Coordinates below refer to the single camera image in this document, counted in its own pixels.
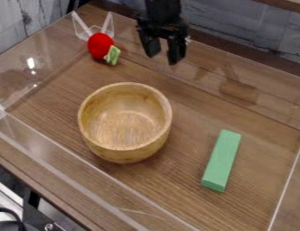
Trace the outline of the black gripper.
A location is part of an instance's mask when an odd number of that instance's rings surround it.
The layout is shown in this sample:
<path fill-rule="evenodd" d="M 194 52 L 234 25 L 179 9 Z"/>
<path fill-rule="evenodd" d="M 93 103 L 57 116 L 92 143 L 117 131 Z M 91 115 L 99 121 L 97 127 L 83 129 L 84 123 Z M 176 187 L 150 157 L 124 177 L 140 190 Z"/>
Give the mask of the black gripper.
<path fill-rule="evenodd" d="M 160 52 L 158 38 L 168 42 L 168 64 L 175 65 L 184 58 L 188 24 L 180 17 L 180 0 L 144 0 L 144 12 L 136 16 L 136 30 L 150 58 Z"/>

